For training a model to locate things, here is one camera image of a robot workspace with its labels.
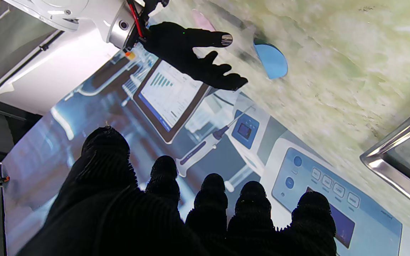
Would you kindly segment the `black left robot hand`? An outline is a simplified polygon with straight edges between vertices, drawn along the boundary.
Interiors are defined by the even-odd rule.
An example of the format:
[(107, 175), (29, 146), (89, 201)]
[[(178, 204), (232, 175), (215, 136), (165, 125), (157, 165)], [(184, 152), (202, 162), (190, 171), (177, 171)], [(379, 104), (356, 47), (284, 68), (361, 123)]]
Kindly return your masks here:
[(182, 221), (172, 157), (153, 164), (142, 191), (130, 147), (113, 127), (85, 140), (43, 227), (18, 256), (335, 256), (336, 226), (324, 195), (304, 193), (291, 224), (275, 228), (271, 204), (257, 181), (241, 189), (227, 219), (223, 178), (205, 177)]

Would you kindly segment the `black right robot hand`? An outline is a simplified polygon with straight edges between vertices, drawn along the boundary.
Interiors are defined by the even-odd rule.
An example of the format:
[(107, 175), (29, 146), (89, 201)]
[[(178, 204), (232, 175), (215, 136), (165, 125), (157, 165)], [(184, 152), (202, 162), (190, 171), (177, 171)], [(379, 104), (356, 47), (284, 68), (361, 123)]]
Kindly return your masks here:
[(229, 33), (184, 28), (176, 23), (162, 22), (151, 25), (145, 34), (146, 38), (141, 42), (145, 50), (196, 81), (226, 91), (237, 91), (248, 83), (247, 78), (230, 73), (231, 65), (214, 64), (217, 51), (211, 51), (203, 58), (193, 51), (197, 47), (228, 47), (233, 42)]

